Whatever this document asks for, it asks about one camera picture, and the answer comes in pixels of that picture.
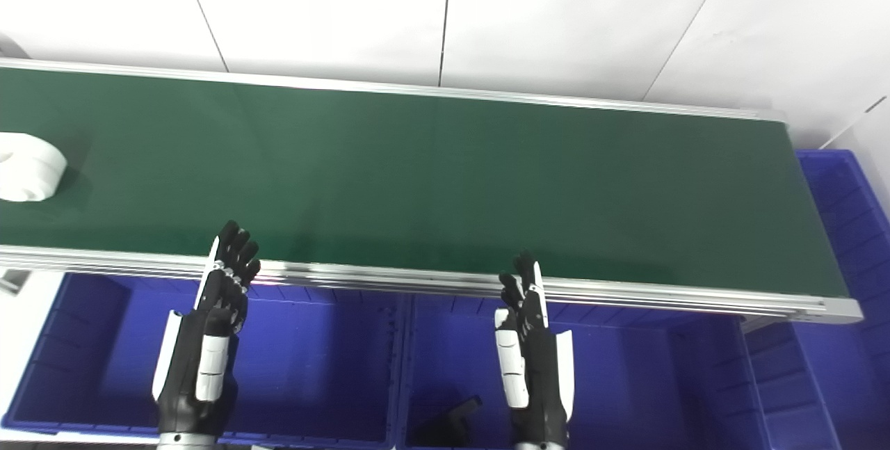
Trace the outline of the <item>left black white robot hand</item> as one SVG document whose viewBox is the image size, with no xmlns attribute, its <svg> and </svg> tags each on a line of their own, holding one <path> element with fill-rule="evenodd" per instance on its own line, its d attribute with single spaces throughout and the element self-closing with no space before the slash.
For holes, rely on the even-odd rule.
<svg viewBox="0 0 890 450">
<path fill-rule="evenodd" d="M 204 260 L 192 308 L 166 317 L 152 380 L 160 449 L 209 449 L 225 432 L 236 398 L 238 336 L 261 268 L 258 250 L 247 230 L 226 222 Z"/>
</svg>

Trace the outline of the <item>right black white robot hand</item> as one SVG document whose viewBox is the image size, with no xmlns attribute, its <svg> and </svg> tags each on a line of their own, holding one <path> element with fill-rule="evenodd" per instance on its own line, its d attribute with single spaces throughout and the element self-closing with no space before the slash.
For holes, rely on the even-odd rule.
<svg viewBox="0 0 890 450">
<path fill-rule="evenodd" d="M 511 444 L 515 449 L 567 449 L 575 393 L 572 332 L 555 333 L 549 325 L 536 257 L 524 250 L 514 268 L 515 275 L 499 275 L 503 305 L 494 312 Z"/>
</svg>

